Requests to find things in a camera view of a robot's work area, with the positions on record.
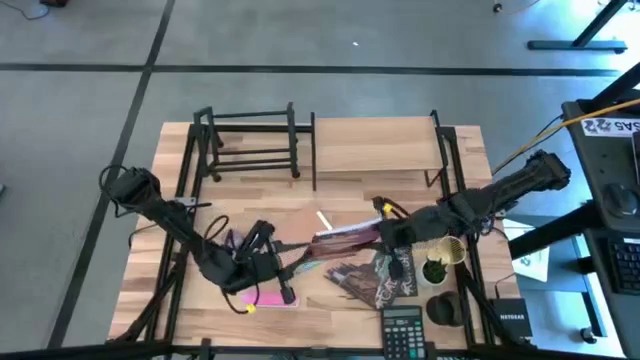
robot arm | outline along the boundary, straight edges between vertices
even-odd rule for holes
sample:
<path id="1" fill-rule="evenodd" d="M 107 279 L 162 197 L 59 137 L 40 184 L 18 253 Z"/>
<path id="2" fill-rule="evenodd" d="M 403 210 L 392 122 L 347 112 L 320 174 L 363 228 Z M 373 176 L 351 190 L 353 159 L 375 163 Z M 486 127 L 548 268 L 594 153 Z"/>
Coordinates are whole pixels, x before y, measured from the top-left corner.
<path id="1" fill-rule="evenodd" d="M 562 189 L 569 183 L 569 177 L 569 169 L 556 155 L 540 150 L 527 160 L 522 170 L 496 183 L 455 193 L 438 205 L 421 208 L 403 219 L 382 220 L 378 224 L 381 243 L 358 244 L 351 250 L 374 248 L 393 253 L 393 249 L 446 234 L 461 236 L 479 232 L 483 221 L 496 211 L 513 206 L 517 199 L 531 191 Z M 295 267 L 313 260 L 307 252 L 292 265 L 282 268 L 271 241 L 275 229 L 265 221 L 256 222 L 238 249 L 204 239 L 193 229 L 183 204 L 162 199 L 158 179 L 146 169 L 126 170 L 103 191 L 117 205 L 156 222 L 187 246 L 202 275 L 226 293 L 234 294 L 278 278 L 285 302 L 293 302 L 295 295 L 286 281 L 293 276 Z M 264 247 L 268 251 L 260 252 Z"/>

pink marker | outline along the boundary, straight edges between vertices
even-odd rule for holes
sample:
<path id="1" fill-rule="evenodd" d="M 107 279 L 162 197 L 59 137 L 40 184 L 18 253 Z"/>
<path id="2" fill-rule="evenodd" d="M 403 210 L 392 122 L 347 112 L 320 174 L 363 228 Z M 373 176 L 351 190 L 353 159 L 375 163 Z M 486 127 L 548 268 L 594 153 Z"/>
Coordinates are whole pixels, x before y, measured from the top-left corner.
<path id="1" fill-rule="evenodd" d="M 248 290 L 247 292 L 242 294 L 241 299 L 247 305 L 253 304 L 253 302 L 256 300 L 255 289 Z M 280 295 L 280 293 L 260 291 L 260 299 L 258 300 L 256 307 L 285 308 L 285 307 L 298 307 L 298 304 L 299 304 L 298 298 L 296 298 L 296 300 L 293 303 L 287 305 L 284 303 L 284 301 L 282 301 L 282 295 Z"/>

green plant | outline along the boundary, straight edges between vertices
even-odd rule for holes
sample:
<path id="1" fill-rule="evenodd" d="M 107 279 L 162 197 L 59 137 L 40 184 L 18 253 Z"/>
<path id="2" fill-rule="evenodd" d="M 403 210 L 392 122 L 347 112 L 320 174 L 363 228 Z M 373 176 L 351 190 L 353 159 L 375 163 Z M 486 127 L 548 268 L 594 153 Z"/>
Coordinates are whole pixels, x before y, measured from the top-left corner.
<path id="1" fill-rule="evenodd" d="M 444 280 L 444 277 L 447 276 L 447 269 L 445 265 L 442 264 L 441 259 L 438 261 L 427 259 L 427 262 L 422 267 L 422 274 L 425 279 L 431 283 L 439 284 Z"/>

sticker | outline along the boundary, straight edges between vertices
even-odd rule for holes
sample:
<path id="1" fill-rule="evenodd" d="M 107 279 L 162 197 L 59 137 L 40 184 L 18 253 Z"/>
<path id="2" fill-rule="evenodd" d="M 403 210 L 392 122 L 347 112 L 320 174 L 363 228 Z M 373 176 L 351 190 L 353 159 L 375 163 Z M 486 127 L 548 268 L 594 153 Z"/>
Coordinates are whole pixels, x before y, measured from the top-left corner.
<path id="1" fill-rule="evenodd" d="M 594 118 L 582 120 L 586 136 L 631 137 L 640 131 L 640 119 Z"/>

keyboard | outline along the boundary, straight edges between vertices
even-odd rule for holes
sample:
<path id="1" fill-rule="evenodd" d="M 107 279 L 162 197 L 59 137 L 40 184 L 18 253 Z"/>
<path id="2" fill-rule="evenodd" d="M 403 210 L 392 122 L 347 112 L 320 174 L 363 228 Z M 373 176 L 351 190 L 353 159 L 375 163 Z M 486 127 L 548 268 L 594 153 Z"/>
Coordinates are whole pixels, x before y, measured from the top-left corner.
<path id="1" fill-rule="evenodd" d="M 609 255 L 613 265 L 615 291 L 640 295 L 640 242 L 611 241 Z"/>

